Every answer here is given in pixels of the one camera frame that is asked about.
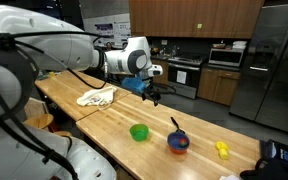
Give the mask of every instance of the blue bowl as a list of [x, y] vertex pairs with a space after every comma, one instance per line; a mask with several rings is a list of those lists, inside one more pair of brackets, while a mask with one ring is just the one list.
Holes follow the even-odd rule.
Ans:
[[[180, 145], [180, 139], [184, 138], [187, 141], [186, 146]], [[167, 143], [169, 145], [170, 150], [175, 154], [184, 154], [186, 153], [187, 148], [190, 145], [190, 139], [181, 132], [173, 132], [168, 135]]]

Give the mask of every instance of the microwave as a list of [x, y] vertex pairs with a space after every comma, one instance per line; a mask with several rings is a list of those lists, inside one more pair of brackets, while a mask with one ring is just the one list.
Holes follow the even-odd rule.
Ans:
[[211, 49], [209, 64], [239, 67], [244, 49]]

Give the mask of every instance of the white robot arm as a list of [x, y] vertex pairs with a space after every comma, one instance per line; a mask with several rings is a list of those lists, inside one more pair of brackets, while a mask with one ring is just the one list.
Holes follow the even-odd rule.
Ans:
[[[39, 13], [0, 6], [0, 33], [42, 31], [82, 32], [68, 23]], [[41, 35], [16, 40], [45, 51], [41, 54], [22, 46], [7, 49], [0, 43], [0, 97], [7, 106], [3, 107], [3, 103], [0, 102], [0, 120], [14, 132], [25, 137], [13, 121], [12, 115], [22, 109], [27, 102], [38, 68], [61, 71], [70, 67], [84, 70], [88, 67], [97, 67], [100, 62], [89, 36]], [[108, 72], [111, 73], [142, 74], [143, 78], [162, 74], [160, 66], [152, 68], [148, 43], [143, 37], [131, 38], [125, 50], [110, 51], [106, 56]], [[80, 179], [116, 178], [116, 173], [108, 161], [83, 141], [72, 138], [71, 148], [67, 151], [70, 146], [67, 138], [26, 128], [41, 142], [66, 157]], [[50, 179], [55, 175], [61, 179], [72, 179], [68, 171], [55, 162], [43, 164], [41, 161], [43, 158], [43, 155], [19, 143], [0, 128], [0, 179]]]

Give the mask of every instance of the yellow toy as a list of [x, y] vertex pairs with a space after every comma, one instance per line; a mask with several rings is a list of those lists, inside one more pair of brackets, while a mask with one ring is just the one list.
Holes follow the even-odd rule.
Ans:
[[227, 160], [229, 158], [228, 155], [228, 146], [221, 141], [215, 143], [216, 148], [218, 149], [218, 155], [221, 159]]

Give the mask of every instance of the backsplash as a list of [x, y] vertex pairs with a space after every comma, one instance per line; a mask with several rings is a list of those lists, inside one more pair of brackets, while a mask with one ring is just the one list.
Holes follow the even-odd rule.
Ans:
[[[209, 55], [212, 44], [219, 44], [221, 40], [226, 45], [232, 45], [234, 41], [245, 39], [215, 39], [215, 38], [172, 38], [172, 37], [147, 37], [152, 47], [160, 50], [165, 48], [167, 54], [171, 53], [172, 48], [176, 45], [180, 47], [181, 53], [197, 53]], [[162, 40], [167, 40], [167, 45], [162, 45]]]

